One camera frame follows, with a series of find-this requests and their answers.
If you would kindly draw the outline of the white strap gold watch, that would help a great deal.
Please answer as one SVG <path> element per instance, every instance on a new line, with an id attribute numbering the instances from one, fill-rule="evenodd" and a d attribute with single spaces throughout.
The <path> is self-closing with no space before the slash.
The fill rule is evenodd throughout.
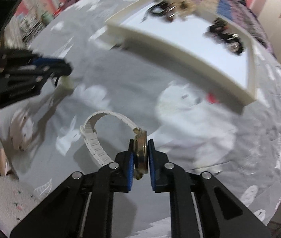
<path id="1" fill-rule="evenodd" d="M 113 162 L 115 154 L 132 139 L 133 178 L 140 180 L 149 172 L 147 131 L 125 115 L 107 110 L 97 111 L 80 126 L 80 132 L 89 153 L 100 166 Z"/>

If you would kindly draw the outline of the white shallow tray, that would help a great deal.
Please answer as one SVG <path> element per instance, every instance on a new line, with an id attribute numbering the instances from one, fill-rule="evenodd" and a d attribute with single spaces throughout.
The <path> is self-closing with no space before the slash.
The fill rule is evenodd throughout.
<path id="1" fill-rule="evenodd" d="M 151 16 L 148 9 L 161 1 L 139 0 L 105 21 L 109 35 L 117 40 L 132 41 L 156 49 L 209 78 L 242 105 L 256 100 L 256 67 L 250 35 L 228 18 L 229 32 L 239 37 L 243 52 L 237 55 L 234 46 L 220 41 L 209 32 L 219 16 L 203 7 L 172 22 Z"/>

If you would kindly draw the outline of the cream organza scrunchie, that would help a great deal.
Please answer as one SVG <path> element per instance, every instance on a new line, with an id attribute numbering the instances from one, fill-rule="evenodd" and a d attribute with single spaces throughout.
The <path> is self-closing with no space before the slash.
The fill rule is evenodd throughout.
<path id="1" fill-rule="evenodd" d="M 177 16 L 182 20 L 195 13 L 197 4 L 193 0 L 174 0 Z"/>

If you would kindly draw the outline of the grey printed bed sheet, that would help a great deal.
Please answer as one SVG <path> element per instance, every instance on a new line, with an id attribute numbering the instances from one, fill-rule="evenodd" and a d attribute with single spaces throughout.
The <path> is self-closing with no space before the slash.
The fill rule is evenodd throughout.
<path id="1" fill-rule="evenodd" d="M 12 230 L 72 172 L 99 169 L 80 134 L 96 111 L 118 112 L 191 173 L 212 172 L 268 224 L 281 202 L 281 65 L 255 47 L 257 100 L 239 104 L 170 58 L 106 49 L 107 18 L 138 0 L 80 0 L 32 42 L 71 62 L 73 87 L 47 83 L 40 96 L 0 114 L 0 139 L 16 174 L 2 228 Z"/>

